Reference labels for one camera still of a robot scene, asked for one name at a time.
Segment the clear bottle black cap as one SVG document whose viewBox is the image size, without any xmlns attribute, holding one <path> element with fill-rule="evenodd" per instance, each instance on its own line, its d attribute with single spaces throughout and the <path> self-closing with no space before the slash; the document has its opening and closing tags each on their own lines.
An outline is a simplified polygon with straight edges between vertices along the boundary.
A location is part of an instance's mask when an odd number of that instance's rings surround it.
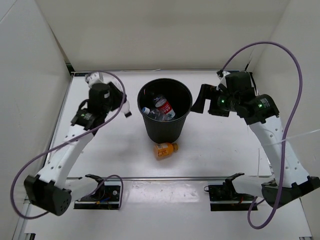
<svg viewBox="0 0 320 240">
<path fill-rule="evenodd" d="M 130 102 L 126 100 L 126 102 L 122 105 L 121 112 L 124 114 L 126 118 L 132 115 L 130 110 Z"/>
</svg>

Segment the clear bottle blue label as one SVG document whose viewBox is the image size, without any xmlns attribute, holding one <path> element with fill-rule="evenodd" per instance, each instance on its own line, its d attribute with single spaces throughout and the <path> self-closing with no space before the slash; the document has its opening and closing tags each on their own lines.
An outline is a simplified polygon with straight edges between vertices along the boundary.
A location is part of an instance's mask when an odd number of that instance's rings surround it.
<svg viewBox="0 0 320 240">
<path fill-rule="evenodd" d="M 143 107 L 141 111 L 147 117 L 159 122 L 168 122 L 170 120 L 170 117 L 168 115 L 155 108 L 150 109 L 148 107 Z"/>
</svg>

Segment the clear bottle red label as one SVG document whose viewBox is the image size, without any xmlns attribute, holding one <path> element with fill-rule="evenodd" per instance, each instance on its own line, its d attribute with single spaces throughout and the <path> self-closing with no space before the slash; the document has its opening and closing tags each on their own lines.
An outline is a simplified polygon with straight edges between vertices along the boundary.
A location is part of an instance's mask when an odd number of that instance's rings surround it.
<svg viewBox="0 0 320 240">
<path fill-rule="evenodd" d="M 176 116 L 171 104 L 168 102 L 167 98 L 159 94 L 153 98 L 154 106 L 163 114 L 165 114 L 170 120 L 173 120 Z"/>
</svg>

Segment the clear unlabelled plastic bottle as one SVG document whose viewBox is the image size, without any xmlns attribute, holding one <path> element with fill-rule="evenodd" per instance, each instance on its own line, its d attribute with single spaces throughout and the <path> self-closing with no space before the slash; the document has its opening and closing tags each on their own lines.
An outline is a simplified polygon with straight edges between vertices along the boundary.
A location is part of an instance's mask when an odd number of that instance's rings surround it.
<svg viewBox="0 0 320 240">
<path fill-rule="evenodd" d="M 151 111 L 148 116 L 152 118 L 153 120 L 159 121 L 159 122 L 169 122 L 173 121 L 175 118 L 171 115 L 164 114 L 160 111 Z"/>
</svg>

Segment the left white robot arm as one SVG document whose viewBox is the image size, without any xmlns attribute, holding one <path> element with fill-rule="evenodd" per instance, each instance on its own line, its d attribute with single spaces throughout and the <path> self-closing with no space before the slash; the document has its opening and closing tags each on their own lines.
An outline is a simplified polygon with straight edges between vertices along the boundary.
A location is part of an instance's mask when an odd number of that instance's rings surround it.
<svg viewBox="0 0 320 240">
<path fill-rule="evenodd" d="M 89 196 L 100 201 L 105 188 L 102 177 L 87 174 L 66 183 L 76 160 L 105 122 L 109 112 L 120 108 L 124 94 L 112 82 L 94 83 L 88 99 L 78 107 L 71 120 L 64 145 L 51 155 L 49 162 L 35 176 L 27 176 L 24 187 L 30 203 L 56 216 L 66 212 L 70 204 Z"/>
</svg>

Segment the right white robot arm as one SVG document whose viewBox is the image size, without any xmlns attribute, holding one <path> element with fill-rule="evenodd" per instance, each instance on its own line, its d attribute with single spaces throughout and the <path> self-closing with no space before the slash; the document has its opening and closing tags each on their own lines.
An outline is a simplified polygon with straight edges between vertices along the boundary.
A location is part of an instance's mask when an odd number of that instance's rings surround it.
<svg viewBox="0 0 320 240">
<path fill-rule="evenodd" d="M 214 201 L 239 200 L 245 195 L 263 198 L 273 207 L 281 190 L 278 206 L 282 207 L 320 187 L 320 179 L 304 169 L 290 143 L 282 146 L 284 130 L 280 112 L 269 95 L 255 93 L 248 72 L 224 72 L 219 85 L 202 84 L 191 111 L 203 113 L 206 100 L 210 101 L 210 115 L 228 117 L 235 112 L 244 119 L 259 140 L 274 173 L 267 178 L 236 173 L 220 185 L 210 185 Z"/>
</svg>

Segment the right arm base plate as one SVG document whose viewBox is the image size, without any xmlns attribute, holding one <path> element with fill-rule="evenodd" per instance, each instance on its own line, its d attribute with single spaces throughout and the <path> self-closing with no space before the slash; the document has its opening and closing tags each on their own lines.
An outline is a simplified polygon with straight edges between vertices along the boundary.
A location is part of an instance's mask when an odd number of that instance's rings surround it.
<svg viewBox="0 0 320 240">
<path fill-rule="evenodd" d="M 209 194 L 211 212 L 248 211 L 254 199 L 252 195 L 237 193 L 232 181 L 244 175 L 236 173 L 224 179 L 222 183 L 210 183 L 203 190 Z"/>
</svg>

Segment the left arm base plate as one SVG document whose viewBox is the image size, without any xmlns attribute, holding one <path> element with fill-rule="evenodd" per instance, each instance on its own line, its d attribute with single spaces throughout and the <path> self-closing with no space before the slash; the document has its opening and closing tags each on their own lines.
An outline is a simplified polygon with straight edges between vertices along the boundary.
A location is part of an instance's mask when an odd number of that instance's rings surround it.
<svg viewBox="0 0 320 240">
<path fill-rule="evenodd" d="M 85 175 L 86 178 L 97 182 L 97 190 L 74 202 L 75 210 L 120 210 L 123 202 L 124 182 L 116 174 L 100 177 L 94 174 Z"/>
</svg>

